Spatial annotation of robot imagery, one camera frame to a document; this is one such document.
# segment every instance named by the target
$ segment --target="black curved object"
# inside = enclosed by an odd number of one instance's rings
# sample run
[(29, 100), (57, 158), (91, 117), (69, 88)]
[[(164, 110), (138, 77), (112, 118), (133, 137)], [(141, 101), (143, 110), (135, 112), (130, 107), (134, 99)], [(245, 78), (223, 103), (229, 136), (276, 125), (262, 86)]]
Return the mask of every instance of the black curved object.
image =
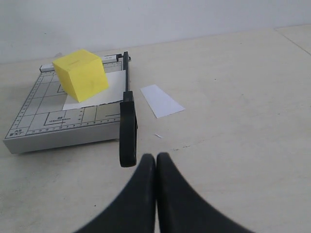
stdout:
[(123, 69), (126, 71), (125, 92), (120, 102), (120, 165), (121, 167), (135, 166), (137, 148), (137, 118), (133, 92), (130, 91), (128, 52), (123, 55)]
[(156, 159), (157, 210), (161, 233), (250, 233), (203, 200), (168, 153)]
[(117, 198), (76, 233), (153, 233), (155, 228), (156, 163), (143, 155), (135, 173)]

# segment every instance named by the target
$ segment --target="yellow cube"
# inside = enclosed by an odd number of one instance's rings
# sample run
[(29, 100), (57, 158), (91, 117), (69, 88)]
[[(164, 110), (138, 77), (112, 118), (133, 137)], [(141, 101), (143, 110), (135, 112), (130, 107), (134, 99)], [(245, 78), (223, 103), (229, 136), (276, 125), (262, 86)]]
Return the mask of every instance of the yellow cube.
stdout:
[(58, 58), (53, 65), (64, 91), (78, 102), (109, 87), (102, 59), (86, 50)]

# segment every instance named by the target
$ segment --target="white wall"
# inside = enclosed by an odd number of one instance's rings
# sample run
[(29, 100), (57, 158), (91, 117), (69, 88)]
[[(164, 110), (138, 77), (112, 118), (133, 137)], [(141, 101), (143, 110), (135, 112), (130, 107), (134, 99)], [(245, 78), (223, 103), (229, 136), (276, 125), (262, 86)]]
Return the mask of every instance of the white wall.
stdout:
[(0, 0), (0, 63), (311, 23), (310, 0)]

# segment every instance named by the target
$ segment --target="white table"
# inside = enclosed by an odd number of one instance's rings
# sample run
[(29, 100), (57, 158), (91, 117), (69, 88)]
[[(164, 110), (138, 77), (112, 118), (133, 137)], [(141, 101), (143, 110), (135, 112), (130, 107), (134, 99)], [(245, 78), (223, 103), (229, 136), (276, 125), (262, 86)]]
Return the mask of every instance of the white table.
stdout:
[[(281, 34), (297, 32), (300, 47)], [(309, 233), (311, 57), (301, 48), (311, 52), (310, 34), (311, 26), (265, 29), (98, 53), (132, 57), (138, 161), (167, 151), (192, 187), (238, 223), (262, 233)], [(3, 137), (40, 65), (52, 60), (0, 65)], [(156, 119), (139, 90), (151, 84), (186, 110)], [(6, 233), (70, 233), (135, 170), (120, 167), (115, 141), (24, 155), (0, 143), (0, 152)]]

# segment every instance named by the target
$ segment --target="white paper sheet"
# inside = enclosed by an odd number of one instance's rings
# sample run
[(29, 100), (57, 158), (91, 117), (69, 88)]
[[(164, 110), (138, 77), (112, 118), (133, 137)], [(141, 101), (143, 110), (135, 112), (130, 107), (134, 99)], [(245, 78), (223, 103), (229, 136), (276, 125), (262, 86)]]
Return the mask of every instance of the white paper sheet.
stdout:
[(185, 110), (183, 106), (173, 100), (157, 85), (151, 85), (140, 89), (151, 107), (156, 118), (164, 117)]
[(125, 70), (106, 73), (106, 77), (109, 83), (108, 89), (80, 103), (70, 95), (67, 95), (63, 110), (84, 108), (122, 100), (123, 92), (125, 91)]

